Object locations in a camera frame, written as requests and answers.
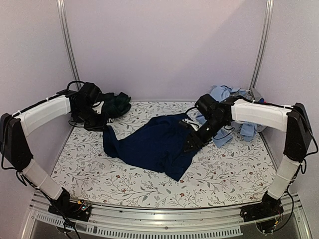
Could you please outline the navy blue t-shirt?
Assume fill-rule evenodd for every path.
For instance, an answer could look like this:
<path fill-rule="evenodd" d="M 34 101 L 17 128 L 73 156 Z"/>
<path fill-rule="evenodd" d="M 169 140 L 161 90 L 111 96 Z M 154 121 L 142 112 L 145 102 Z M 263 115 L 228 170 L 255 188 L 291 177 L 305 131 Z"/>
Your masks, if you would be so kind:
<path fill-rule="evenodd" d="M 187 121 L 193 123 L 185 113 L 153 117 L 121 140 L 108 126 L 103 132 L 103 150 L 109 157 L 119 158 L 128 165 L 165 173 L 179 181 L 199 151 L 184 150 L 190 129 L 180 123 Z"/>

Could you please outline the right robot arm white sleeves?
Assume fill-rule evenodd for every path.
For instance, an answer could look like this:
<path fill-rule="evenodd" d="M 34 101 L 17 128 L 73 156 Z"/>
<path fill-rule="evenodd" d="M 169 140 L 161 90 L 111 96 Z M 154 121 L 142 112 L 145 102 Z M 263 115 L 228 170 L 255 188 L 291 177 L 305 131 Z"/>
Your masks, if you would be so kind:
<path fill-rule="evenodd" d="M 227 119 L 231 122 L 252 122 L 286 134 L 283 159 L 267 190 L 271 197 L 281 198 L 298 172 L 306 169 L 305 159 L 311 155 L 308 152 L 310 143 L 316 140 L 303 104 L 276 105 L 250 101 L 243 97 L 229 97 L 218 103 L 209 94 L 205 94 L 196 101 L 195 108 L 206 121 L 215 121 L 212 114 L 225 110 Z"/>

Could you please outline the robot arm white sleeves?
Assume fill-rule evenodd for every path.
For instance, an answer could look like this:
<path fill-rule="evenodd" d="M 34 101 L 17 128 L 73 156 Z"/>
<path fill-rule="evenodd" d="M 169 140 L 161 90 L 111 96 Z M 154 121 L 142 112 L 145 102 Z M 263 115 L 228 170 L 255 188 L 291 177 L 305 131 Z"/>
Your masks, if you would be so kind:
<path fill-rule="evenodd" d="M 306 169 L 305 159 L 311 155 L 308 152 L 310 143 L 316 140 L 303 104 L 276 105 L 250 101 L 243 97 L 229 97 L 218 103 L 209 94 L 205 94 L 196 101 L 195 108 L 206 121 L 215 121 L 212 114 L 225 110 L 227 119 L 231 122 L 252 122 L 286 134 L 283 159 L 267 190 L 271 197 L 281 198 L 298 172 Z"/>
<path fill-rule="evenodd" d="M 98 102 L 101 90 L 90 82 L 83 83 L 78 91 L 69 87 L 14 114 L 5 113 L 0 118 L 0 153 L 15 170 L 49 198 L 57 200 L 62 193 L 59 186 L 36 162 L 30 151 L 27 137 L 48 122 L 73 114 L 83 123 L 85 106 Z"/>

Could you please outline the left robot arm white sleeves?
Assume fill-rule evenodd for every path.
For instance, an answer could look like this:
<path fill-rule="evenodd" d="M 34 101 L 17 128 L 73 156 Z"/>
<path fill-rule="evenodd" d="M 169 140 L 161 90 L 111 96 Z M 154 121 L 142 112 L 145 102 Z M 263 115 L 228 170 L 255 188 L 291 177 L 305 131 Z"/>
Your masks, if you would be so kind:
<path fill-rule="evenodd" d="M 0 118 L 0 153 L 15 170 L 49 198 L 57 200 L 62 193 L 59 186 L 36 162 L 30 151 L 27 137 L 48 122 L 73 114 L 83 123 L 85 106 L 98 102 L 101 90 L 90 82 L 83 83 L 78 91 L 69 87 L 14 114 L 5 113 Z"/>

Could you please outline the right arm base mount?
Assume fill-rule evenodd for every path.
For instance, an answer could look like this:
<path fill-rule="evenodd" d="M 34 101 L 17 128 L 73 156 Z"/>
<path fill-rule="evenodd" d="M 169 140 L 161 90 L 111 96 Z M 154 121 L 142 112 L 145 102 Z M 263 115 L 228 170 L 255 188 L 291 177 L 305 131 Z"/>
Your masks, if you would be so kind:
<path fill-rule="evenodd" d="M 273 233 L 279 225 L 283 212 L 281 198 L 275 199 L 266 192 L 261 202 L 241 207 L 240 216 L 244 222 L 261 220 L 257 223 L 257 229 L 264 234 L 269 234 Z"/>

